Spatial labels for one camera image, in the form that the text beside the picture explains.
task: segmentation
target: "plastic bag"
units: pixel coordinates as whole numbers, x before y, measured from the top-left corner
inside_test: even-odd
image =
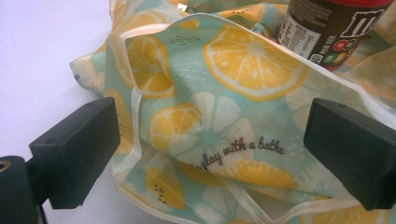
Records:
[[[366,212],[303,145],[314,97],[396,129],[396,48],[381,37],[394,16],[373,32],[381,48],[363,43],[336,76],[271,41],[285,2],[111,1],[106,50],[71,66],[116,98],[112,165],[131,202],[177,223],[394,223],[395,209]],[[292,208],[269,217],[268,198]]]

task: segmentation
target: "red lid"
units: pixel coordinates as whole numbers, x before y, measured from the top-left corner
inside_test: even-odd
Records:
[[[329,0],[339,5],[350,7],[383,7],[390,5],[393,0]]]

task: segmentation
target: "plastic container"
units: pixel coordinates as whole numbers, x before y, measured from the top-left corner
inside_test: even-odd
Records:
[[[277,40],[313,63],[339,68],[393,0],[290,0]]]

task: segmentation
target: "lemon print bag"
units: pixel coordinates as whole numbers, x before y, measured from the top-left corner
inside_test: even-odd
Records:
[[[71,68],[116,99],[121,194],[176,223],[396,223],[394,208],[366,211],[303,144],[315,97],[396,129],[396,6],[375,45],[330,73],[274,42],[287,3],[110,1],[106,43]]]

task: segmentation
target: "white surface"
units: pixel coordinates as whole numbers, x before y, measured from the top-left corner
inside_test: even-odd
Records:
[[[106,40],[108,0],[1,0],[0,15],[0,157],[27,161],[31,142],[99,97],[77,84],[69,63]],[[44,209],[49,224],[169,223],[118,194],[108,166],[83,206]]]

